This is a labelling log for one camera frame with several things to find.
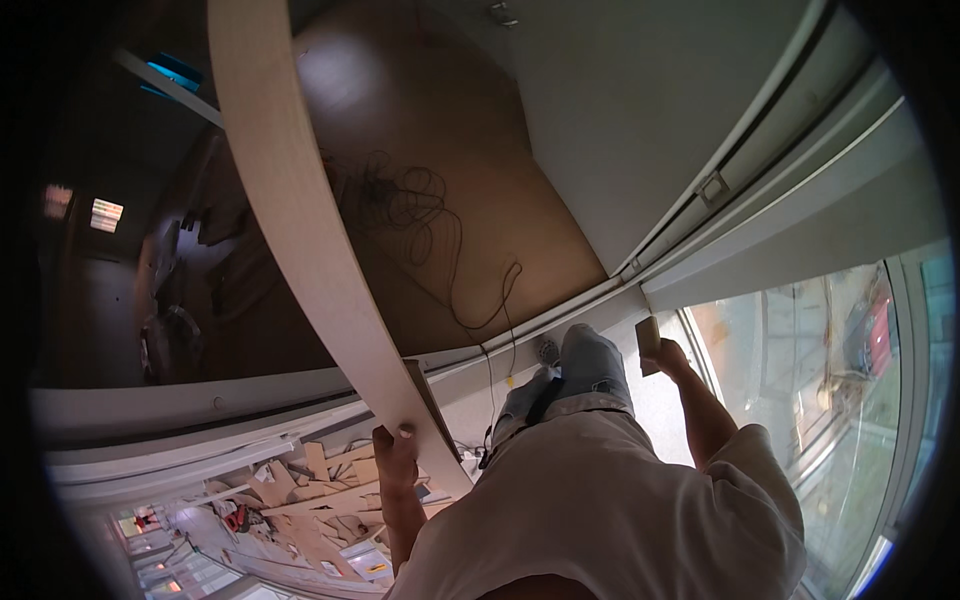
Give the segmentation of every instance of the sanding block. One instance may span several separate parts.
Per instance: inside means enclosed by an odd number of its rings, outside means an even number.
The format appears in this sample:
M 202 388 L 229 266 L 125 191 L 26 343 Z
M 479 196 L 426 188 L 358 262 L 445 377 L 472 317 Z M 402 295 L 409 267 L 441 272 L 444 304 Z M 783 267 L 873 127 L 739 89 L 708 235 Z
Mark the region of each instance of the sanding block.
M 636 347 L 640 350 L 641 359 L 644 356 L 656 356 L 660 352 L 660 326 L 657 325 L 657 317 L 651 315 L 636 324 Z M 653 363 L 640 360 L 640 372 L 646 377 L 660 372 L 660 369 Z

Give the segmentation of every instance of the light blue jeans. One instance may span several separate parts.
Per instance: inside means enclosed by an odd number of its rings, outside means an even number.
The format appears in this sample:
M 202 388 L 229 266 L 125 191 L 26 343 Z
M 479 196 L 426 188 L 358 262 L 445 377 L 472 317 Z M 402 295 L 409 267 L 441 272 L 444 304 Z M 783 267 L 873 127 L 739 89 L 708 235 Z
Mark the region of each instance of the light blue jeans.
M 623 370 L 620 350 L 589 325 L 576 324 L 564 336 L 560 350 L 560 367 L 540 367 L 526 385 L 507 394 L 507 401 L 503 404 L 493 430 L 495 439 L 498 430 L 514 419 L 527 416 L 530 407 L 554 377 L 564 379 L 564 386 L 554 398 L 555 401 L 588 392 L 602 392 L 609 395 L 607 399 L 622 404 L 626 412 L 631 415 L 634 413 L 634 403 L 627 388 L 627 375 Z

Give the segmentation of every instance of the left hand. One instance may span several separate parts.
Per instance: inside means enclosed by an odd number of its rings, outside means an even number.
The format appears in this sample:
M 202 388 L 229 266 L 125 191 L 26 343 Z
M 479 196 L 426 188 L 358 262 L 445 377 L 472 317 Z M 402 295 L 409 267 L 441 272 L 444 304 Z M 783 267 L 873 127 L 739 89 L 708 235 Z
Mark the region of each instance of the left hand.
M 401 425 L 396 436 L 380 425 L 373 430 L 373 458 L 380 476 L 380 493 L 408 492 L 417 483 L 417 443 L 414 428 Z

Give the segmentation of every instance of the shoe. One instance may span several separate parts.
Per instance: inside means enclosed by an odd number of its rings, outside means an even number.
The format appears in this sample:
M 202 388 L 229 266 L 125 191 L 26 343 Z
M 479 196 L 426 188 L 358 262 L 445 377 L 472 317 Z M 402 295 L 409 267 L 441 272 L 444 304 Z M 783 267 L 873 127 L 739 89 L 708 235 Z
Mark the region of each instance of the shoe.
M 537 358 L 540 365 L 547 369 L 554 369 L 560 366 L 560 347 L 553 340 L 547 338 L 540 343 L 537 348 Z

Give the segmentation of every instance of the white t-shirt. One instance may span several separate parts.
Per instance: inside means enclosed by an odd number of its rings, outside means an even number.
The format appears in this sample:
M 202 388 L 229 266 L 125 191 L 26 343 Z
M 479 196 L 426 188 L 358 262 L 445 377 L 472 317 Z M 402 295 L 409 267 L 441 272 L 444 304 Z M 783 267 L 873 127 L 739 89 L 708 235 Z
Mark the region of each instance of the white t-shirt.
M 804 526 L 766 429 L 740 429 L 701 472 L 662 463 L 629 415 L 558 414 L 423 526 L 386 598 L 476 600 L 545 574 L 599 600 L 790 596 Z

